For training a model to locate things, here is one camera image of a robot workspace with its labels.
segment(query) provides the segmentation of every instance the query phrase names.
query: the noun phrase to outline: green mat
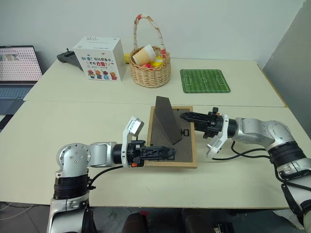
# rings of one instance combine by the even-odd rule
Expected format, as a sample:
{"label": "green mat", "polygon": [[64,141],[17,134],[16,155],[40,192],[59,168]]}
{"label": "green mat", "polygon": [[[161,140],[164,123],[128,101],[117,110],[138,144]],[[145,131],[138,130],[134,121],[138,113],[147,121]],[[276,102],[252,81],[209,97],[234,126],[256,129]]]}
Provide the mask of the green mat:
{"label": "green mat", "polygon": [[229,93],[230,88],[219,69],[181,69],[185,93]]}

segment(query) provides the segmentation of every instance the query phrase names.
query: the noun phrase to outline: white box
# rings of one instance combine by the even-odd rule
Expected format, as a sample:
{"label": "white box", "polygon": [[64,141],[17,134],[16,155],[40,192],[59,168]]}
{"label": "white box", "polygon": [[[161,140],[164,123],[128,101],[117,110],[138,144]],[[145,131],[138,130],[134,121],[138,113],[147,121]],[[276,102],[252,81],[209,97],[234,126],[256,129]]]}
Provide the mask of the white box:
{"label": "white box", "polygon": [[87,78],[122,80],[126,66],[120,38],[86,36],[73,51]]}

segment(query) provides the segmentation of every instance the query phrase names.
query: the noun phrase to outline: basket handle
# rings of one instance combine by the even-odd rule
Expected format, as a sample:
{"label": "basket handle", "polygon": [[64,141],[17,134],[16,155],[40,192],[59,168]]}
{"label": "basket handle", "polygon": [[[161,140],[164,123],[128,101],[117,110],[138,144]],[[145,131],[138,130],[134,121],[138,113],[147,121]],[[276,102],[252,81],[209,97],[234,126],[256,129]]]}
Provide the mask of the basket handle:
{"label": "basket handle", "polygon": [[134,30],[133,30],[133,42],[134,42],[134,50],[138,49],[138,45],[137,45],[137,36],[136,36],[136,33],[137,33],[137,25],[138,25],[138,22],[142,19],[142,18],[146,18],[149,20],[150,24],[155,28],[155,31],[157,33],[157,37],[160,41],[160,48],[161,48],[161,57],[165,58],[166,57],[166,50],[165,50],[165,47],[164,47],[164,44],[163,44],[163,38],[162,38],[162,34],[160,32],[160,28],[157,26],[156,22],[154,22],[152,20],[152,18],[150,16],[147,16],[147,15],[144,15],[144,14],[140,14],[138,15],[135,20],[134,20]]}

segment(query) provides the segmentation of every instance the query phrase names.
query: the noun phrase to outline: white table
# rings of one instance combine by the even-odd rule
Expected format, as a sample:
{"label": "white table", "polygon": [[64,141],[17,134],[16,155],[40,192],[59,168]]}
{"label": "white table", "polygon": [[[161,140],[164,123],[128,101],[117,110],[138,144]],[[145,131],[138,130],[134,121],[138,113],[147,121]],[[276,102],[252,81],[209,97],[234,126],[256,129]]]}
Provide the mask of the white table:
{"label": "white table", "polygon": [[[170,81],[150,89],[135,84],[129,67],[122,82],[108,82],[89,80],[79,68],[56,60],[24,100],[154,104],[158,95],[169,97],[174,105],[284,107],[254,61],[171,59],[171,63]],[[181,69],[220,69],[231,92],[186,94]]]}
{"label": "white table", "polygon": [[[98,141],[121,143],[122,131],[132,115],[145,122],[139,136],[147,138],[149,104],[112,104],[27,101],[0,133],[1,201],[49,204],[56,153],[65,144]],[[205,113],[212,106],[194,106]],[[289,109],[228,107],[230,118],[256,117],[288,125],[306,155],[310,139]],[[206,139],[196,132],[197,169],[142,167],[119,169],[102,175],[90,193],[92,206],[154,206],[202,208],[285,208],[287,203],[267,159],[238,158],[227,162],[206,159]],[[232,156],[231,141],[218,157]],[[237,151],[256,148],[237,143]],[[266,154],[258,151],[255,154]],[[90,176],[100,172],[91,168]]]}

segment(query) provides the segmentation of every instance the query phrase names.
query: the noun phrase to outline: laptop keyboard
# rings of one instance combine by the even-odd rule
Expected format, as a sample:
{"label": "laptop keyboard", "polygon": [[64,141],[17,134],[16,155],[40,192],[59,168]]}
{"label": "laptop keyboard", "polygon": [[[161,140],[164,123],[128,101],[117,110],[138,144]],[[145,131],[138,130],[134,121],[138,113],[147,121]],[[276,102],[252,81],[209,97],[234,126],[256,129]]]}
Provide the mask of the laptop keyboard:
{"label": "laptop keyboard", "polygon": [[22,100],[31,88],[32,86],[0,86],[0,99]]}

